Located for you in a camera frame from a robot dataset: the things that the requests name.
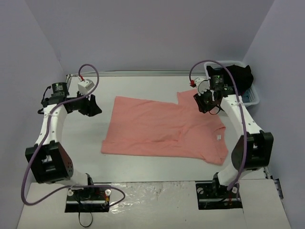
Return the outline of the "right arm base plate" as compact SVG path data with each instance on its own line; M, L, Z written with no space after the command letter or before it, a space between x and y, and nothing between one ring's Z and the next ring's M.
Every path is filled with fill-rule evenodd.
M199 210L243 208L236 191L228 191L227 187L220 186L220 188L214 189L212 181L199 181L195 183L195 188Z

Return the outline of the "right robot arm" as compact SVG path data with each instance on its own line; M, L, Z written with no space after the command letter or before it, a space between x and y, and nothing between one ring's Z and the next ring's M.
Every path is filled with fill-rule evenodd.
M221 108L229 117L238 141L231 152L231 162L218 172L211 185L212 193L224 196L240 178L269 165L274 143L272 133L265 132L252 118L232 86L224 84L221 75L209 79L198 77L192 81L197 90L194 99L199 111L208 113Z

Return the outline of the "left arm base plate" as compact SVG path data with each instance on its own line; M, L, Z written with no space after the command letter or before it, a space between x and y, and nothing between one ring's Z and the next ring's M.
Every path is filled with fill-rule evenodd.
M65 213L109 212L110 186L68 189Z

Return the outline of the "pink t shirt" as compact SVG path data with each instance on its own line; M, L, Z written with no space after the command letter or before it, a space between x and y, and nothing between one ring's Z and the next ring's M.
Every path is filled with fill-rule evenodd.
M194 93L177 93L177 104L117 96L101 152L186 157L222 165L228 154L225 125L218 116L198 111Z

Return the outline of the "black and red clothes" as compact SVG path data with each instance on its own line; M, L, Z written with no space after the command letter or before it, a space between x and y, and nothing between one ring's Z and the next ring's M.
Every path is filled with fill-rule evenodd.
M246 67L241 67L234 64L227 66L226 68L231 73L235 81L238 94L244 94L246 90L251 87L254 81L254 76L252 75L251 67L249 65L247 65ZM210 76L223 75L224 83L230 87L233 87L232 79L224 68L221 67L220 69L215 69L211 66L207 66L207 72Z

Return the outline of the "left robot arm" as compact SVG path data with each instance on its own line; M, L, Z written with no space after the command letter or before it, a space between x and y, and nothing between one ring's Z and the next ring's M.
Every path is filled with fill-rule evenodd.
M78 111L82 115L92 117L102 113L96 104L95 96L87 95L94 88L94 82L80 81L76 97L69 97L66 83L54 83L49 88L53 93L42 100L43 123L40 135L34 146L26 149L26 159L31 163L30 168L37 183L58 183L74 188L80 186L80 196L91 199L96 194L92 178L73 167L61 139L67 114Z

